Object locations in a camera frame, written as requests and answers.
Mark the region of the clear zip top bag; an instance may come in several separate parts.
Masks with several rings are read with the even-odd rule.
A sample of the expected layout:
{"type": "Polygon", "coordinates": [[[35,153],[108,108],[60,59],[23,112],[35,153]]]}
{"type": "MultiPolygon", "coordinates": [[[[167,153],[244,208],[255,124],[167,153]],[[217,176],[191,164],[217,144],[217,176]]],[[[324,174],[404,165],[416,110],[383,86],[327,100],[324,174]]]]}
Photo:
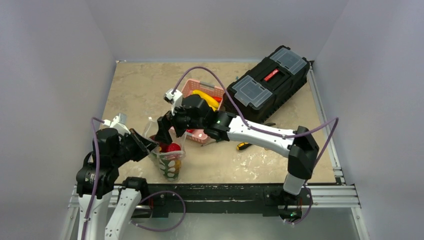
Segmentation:
{"type": "MultiPolygon", "coordinates": [[[[145,137],[145,138],[150,138],[151,140],[155,141],[155,136],[156,136],[157,131],[158,131],[157,122],[155,120],[153,120],[152,117],[149,117],[147,125],[145,126],[145,128],[143,130],[142,136],[145,137]]],[[[172,143],[177,143],[178,145],[180,145],[181,151],[174,151],[174,152],[166,153],[165,150],[166,150],[166,148],[169,144],[157,142],[159,144],[159,147],[157,149],[155,149],[149,155],[149,158],[151,159],[153,164],[158,168],[159,173],[160,173],[159,159],[161,159],[161,160],[181,159],[181,170],[180,170],[180,173],[181,173],[182,166],[183,166],[182,163],[183,163],[183,160],[186,157],[185,141],[186,141],[187,135],[184,134],[181,137],[176,137],[175,131],[172,128],[169,130],[169,133],[170,133],[170,136],[172,137],[172,143]]]]}

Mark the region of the green bell pepper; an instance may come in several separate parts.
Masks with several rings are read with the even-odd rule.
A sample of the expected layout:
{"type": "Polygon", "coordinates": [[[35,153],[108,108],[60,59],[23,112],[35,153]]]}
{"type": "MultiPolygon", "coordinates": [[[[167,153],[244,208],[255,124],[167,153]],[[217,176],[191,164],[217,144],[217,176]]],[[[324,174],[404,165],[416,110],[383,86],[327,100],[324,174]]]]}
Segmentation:
{"type": "Polygon", "coordinates": [[[159,167],[159,171],[160,173],[165,177],[166,180],[172,182],[172,181],[176,181],[179,179],[180,176],[180,171],[179,172],[175,172],[175,160],[181,160],[181,159],[159,159],[158,161],[158,167],[159,167]]]}

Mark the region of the yellow lemon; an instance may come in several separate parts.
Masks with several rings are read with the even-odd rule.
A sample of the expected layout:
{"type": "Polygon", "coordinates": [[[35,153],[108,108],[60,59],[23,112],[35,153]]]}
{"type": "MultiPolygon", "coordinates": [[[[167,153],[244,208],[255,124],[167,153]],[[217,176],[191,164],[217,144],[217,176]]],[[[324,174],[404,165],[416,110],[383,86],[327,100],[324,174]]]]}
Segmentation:
{"type": "Polygon", "coordinates": [[[181,170],[182,167],[182,161],[180,159],[175,160],[175,164],[173,166],[175,168],[175,172],[179,172],[181,170]]]}

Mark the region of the pink plastic basket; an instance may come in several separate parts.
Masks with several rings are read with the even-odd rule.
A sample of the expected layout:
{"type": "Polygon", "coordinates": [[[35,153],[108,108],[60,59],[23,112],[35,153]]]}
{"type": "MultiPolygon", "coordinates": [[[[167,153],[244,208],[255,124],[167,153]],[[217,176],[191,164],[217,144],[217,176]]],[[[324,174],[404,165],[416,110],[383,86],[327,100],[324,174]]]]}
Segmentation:
{"type": "MultiPolygon", "coordinates": [[[[193,92],[195,94],[199,94],[200,98],[202,99],[204,99],[204,96],[206,96],[205,101],[208,104],[211,103],[210,99],[214,99],[214,101],[217,102],[217,108],[213,108],[214,104],[212,105],[214,110],[217,110],[221,107],[223,97],[225,95],[225,91],[221,86],[212,85],[191,78],[184,82],[180,92],[182,93],[184,99],[193,95],[193,92]]],[[[206,135],[202,129],[189,129],[186,131],[186,135],[187,139],[197,142],[201,145],[207,144],[211,140],[211,138],[206,135]]]]}

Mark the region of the yellow banana bunch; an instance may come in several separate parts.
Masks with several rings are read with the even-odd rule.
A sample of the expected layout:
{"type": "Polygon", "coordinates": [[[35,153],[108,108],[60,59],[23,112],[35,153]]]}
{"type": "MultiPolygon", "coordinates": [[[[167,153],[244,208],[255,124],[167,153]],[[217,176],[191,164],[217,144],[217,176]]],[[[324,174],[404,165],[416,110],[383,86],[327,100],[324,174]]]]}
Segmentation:
{"type": "Polygon", "coordinates": [[[213,99],[213,97],[212,96],[210,96],[210,95],[208,95],[207,93],[205,93],[205,92],[203,92],[203,91],[201,91],[201,90],[198,90],[198,89],[196,89],[196,90],[193,90],[192,91],[192,94],[193,95],[199,95],[202,99],[204,99],[206,102],[207,102],[207,104],[214,110],[214,111],[216,111],[216,110],[218,110],[219,109],[219,106],[220,106],[220,103],[219,102],[217,102],[216,100],[214,100],[213,99]]]}

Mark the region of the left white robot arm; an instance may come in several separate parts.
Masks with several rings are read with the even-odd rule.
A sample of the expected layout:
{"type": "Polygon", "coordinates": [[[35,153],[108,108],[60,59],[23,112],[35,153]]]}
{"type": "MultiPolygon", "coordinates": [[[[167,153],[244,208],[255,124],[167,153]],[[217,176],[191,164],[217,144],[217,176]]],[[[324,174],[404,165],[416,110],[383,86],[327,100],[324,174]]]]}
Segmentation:
{"type": "Polygon", "coordinates": [[[118,240],[135,207],[146,203],[150,194],[145,178],[127,177],[122,183],[117,207],[107,221],[119,167],[129,161],[139,162],[159,145],[133,128],[120,133],[112,127],[95,131],[92,144],[93,151],[86,155],[83,167],[76,174],[80,211],[78,238],[118,240]]]}

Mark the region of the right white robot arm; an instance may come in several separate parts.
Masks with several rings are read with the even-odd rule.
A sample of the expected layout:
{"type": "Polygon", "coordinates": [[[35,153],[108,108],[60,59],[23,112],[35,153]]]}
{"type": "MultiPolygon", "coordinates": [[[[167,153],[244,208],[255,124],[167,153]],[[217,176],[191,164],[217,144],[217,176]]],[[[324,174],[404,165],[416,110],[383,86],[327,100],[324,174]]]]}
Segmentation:
{"type": "Polygon", "coordinates": [[[307,128],[281,129],[247,121],[240,115],[213,110],[198,95],[183,97],[178,91],[165,93],[164,100],[171,109],[157,119],[156,141],[170,144],[170,128],[177,137],[193,129],[202,130],[214,140],[247,142],[271,150],[288,159],[288,173],[280,191],[282,200],[292,204],[300,198],[302,187],[312,177],[320,149],[307,128]]]}

